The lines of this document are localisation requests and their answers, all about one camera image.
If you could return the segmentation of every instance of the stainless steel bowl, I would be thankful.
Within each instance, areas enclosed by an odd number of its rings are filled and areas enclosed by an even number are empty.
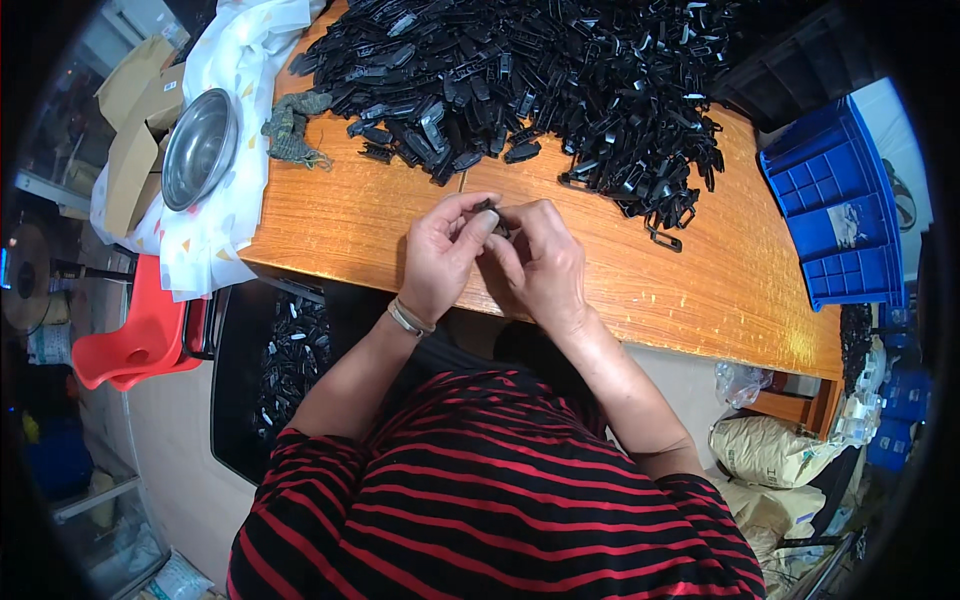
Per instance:
[[[237,152],[237,117],[227,93],[214,87],[180,116],[167,154],[160,185],[171,210],[185,210],[220,182]]]

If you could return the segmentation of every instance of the hand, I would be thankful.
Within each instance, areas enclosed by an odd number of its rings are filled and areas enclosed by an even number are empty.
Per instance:
[[[500,195],[475,192],[447,196],[410,226],[407,264],[398,296],[427,324],[435,324],[463,294],[473,260],[483,253],[484,242],[499,221],[492,210],[469,214],[475,204],[486,199],[498,204]]]
[[[511,291],[554,341],[576,333],[589,312],[583,245],[549,200],[499,210],[511,229],[520,229],[513,243],[498,235],[486,242]]]

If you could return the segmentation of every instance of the wristband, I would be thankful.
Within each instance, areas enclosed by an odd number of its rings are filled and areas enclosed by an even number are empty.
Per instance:
[[[394,321],[401,327],[417,336],[417,339],[426,337],[437,330],[436,325],[428,325],[420,320],[412,310],[403,305],[400,298],[390,300],[387,305],[387,313],[394,318]]]

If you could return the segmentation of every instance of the cardboard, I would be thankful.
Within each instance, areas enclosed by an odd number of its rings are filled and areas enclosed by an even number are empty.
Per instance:
[[[163,36],[148,37],[113,69],[93,96],[107,122],[120,131],[147,84],[160,72],[174,47]]]
[[[155,73],[139,96],[127,102],[130,105],[127,118],[110,144],[108,155],[110,168],[104,229],[113,235],[126,237],[129,230],[136,228],[160,191],[166,133],[176,124],[182,110],[185,67],[186,64],[181,63]],[[122,79],[114,81],[110,92],[114,108],[123,104],[114,95],[114,90],[124,88],[132,90],[133,86],[124,86]]]

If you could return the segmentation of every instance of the blue plastic crate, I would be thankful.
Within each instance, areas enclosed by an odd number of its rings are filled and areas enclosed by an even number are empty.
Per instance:
[[[867,462],[893,471],[903,469],[913,440],[910,426],[905,420],[880,418],[880,427],[867,445]]]
[[[901,371],[894,367],[890,381],[880,388],[880,395],[887,399],[887,405],[880,411],[881,417],[911,422],[926,419],[932,391],[933,381],[926,372]]]
[[[883,327],[903,327],[914,323],[914,311],[911,308],[895,308],[889,304],[882,304],[877,316],[877,324]],[[911,333],[883,333],[880,338],[883,339],[883,345],[888,348],[906,348],[913,344]]]
[[[890,181],[853,98],[799,119],[759,155],[786,218],[813,310],[906,304]]]

